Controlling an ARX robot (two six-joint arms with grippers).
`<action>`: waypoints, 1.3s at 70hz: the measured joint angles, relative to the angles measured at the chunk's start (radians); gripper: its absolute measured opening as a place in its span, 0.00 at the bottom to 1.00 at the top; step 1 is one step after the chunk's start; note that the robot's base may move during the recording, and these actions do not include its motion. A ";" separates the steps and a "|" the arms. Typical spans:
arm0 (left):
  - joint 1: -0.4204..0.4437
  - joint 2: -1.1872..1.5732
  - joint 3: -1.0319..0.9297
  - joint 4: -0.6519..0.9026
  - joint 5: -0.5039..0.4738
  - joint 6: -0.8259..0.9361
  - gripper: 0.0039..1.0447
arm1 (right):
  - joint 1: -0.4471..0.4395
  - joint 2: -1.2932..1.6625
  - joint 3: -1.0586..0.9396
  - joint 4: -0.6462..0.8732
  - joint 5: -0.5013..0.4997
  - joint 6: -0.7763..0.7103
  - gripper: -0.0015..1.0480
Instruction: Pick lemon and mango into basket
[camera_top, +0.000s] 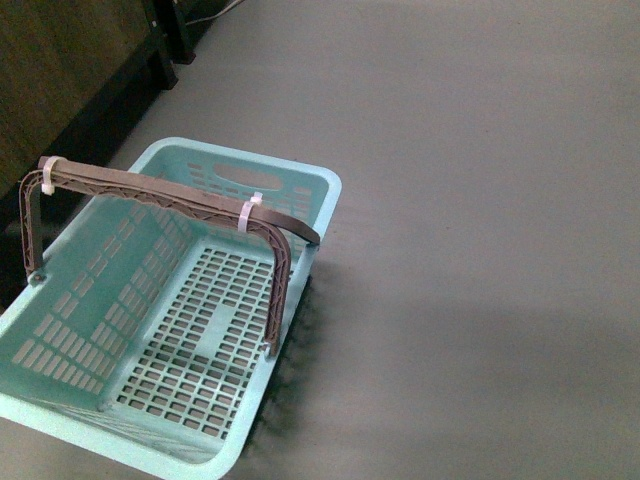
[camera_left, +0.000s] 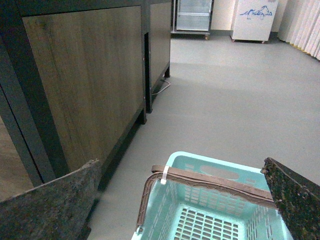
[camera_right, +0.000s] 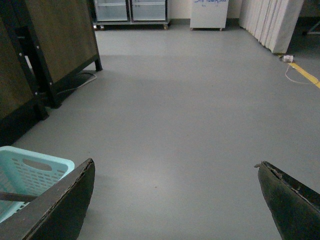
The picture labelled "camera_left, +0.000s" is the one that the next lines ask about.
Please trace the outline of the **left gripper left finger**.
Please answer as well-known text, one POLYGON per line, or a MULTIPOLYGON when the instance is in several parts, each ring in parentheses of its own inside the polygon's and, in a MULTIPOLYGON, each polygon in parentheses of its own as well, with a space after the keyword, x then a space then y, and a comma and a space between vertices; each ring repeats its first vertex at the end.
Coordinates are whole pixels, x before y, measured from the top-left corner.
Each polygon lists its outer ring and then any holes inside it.
POLYGON ((86 240, 102 177, 90 160, 79 169, 0 202, 2 240, 86 240))

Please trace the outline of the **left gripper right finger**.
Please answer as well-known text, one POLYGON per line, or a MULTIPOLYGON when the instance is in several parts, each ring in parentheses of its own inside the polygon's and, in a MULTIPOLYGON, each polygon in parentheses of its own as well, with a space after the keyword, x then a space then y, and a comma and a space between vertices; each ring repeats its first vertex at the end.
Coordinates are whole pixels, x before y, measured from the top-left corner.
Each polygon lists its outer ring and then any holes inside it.
POLYGON ((282 219, 295 240, 320 238, 320 186, 275 159, 261 169, 282 219))

